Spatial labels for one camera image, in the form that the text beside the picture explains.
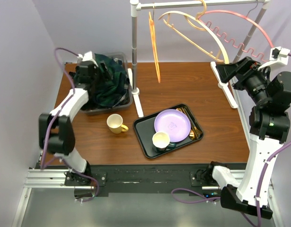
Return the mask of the pink hanger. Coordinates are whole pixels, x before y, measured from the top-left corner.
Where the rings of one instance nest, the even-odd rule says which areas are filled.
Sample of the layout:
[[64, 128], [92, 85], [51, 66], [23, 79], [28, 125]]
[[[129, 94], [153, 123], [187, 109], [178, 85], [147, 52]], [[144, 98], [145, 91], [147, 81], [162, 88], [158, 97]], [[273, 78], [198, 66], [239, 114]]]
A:
[[243, 56], [253, 57], [263, 63], [268, 61], [265, 51], [250, 46], [250, 40], [255, 32], [263, 38], [267, 48], [273, 47], [273, 42], [267, 32], [259, 25], [269, 5], [268, 0], [257, 0], [255, 6], [245, 15], [232, 10], [212, 9], [206, 11], [199, 20], [213, 31], [227, 45], [237, 50], [233, 61]]

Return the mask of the green plaid skirt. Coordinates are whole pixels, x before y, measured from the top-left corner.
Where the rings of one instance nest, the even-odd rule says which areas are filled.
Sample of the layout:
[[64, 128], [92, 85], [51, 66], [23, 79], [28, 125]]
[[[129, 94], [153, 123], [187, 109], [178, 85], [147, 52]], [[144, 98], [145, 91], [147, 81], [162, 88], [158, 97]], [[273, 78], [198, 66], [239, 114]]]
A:
[[[98, 68], [99, 68], [100, 62], [104, 61], [106, 65], [111, 69], [110, 62], [112, 59], [110, 57], [103, 54], [96, 53], [95, 59], [98, 64]], [[113, 82], [111, 80], [102, 80], [100, 68], [99, 68], [99, 80], [98, 80], [98, 83], [96, 84], [96, 89], [94, 92], [90, 94], [89, 101], [81, 108], [81, 110], [90, 111], [90, 110], [96, 110], [96, 109], [114, 108], [112, 93], [113, 93]]]

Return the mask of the orange plastic hanger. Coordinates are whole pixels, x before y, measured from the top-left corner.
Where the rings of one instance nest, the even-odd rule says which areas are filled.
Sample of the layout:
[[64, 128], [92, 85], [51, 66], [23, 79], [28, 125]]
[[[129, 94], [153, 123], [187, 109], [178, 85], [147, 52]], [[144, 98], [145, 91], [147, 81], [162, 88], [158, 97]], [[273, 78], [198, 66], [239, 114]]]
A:
[[152, 8], [153, 8], [153, 12], [152, 13], [149, 12], [150, 38], [151, 38], [152, 52], [153, 52], [153, 58], [154, 58], [154, 64], [155, 64], [155, 69], [156, 69], [157, 80], [158, 80], [158, 83], [161, 83], [161, 75], [160, 75], [157, 44], [156, 44], [155, 23], [154, 23], [155, 6], [153, 6]]

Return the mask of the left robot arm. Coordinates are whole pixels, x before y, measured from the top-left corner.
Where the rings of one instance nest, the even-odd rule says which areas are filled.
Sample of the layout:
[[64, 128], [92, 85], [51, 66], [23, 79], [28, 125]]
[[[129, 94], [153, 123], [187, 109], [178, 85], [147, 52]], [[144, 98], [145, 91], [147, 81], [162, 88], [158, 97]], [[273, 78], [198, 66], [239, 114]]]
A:
[[38, 118], [39, 146], [43, 151], [40, 168], [44, 170], [49, 165], [45, 157], [50, 153], [66, 165], [69, 177], [80, 185], [95, 184], [89, 162], [76, 149], [72, 121], [112, 75], [103, 60], [82, 60], [74, 72], [65, 74], [72, 88], [56, 108]]

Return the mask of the navy white plaid skirt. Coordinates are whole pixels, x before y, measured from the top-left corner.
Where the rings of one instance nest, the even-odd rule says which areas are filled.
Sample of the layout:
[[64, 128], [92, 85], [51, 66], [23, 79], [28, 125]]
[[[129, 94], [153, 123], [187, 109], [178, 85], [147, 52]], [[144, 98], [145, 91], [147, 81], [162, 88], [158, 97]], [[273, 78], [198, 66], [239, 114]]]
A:
[[127, 103], [130, 80], [126, 69], [126, 61], [122, 54], [111, 56], [111, 72], [113, 82], [113, 107]]

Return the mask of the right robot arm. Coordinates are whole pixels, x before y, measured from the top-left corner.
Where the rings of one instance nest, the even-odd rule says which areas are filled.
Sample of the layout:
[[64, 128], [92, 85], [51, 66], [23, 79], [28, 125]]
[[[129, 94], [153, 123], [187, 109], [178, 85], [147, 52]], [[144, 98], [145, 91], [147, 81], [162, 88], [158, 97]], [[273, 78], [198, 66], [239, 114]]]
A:
[[249, 157], [241, 182], [222, 163], [211, 162], [205, 173], [208, 185], [221, 189], [223, 208], [260, 218], [273, 215], [268, 207], [268, 187], [278, 153], [286, 143], [290, 120], [287, 113], [291, 104], [291, 72], [282, 71], [270, 79], [271, 67], [245, 57], [236, 63], [211, 63], [216, 78], [232, 87], [246, 91], [254, 102], [249, 116]]

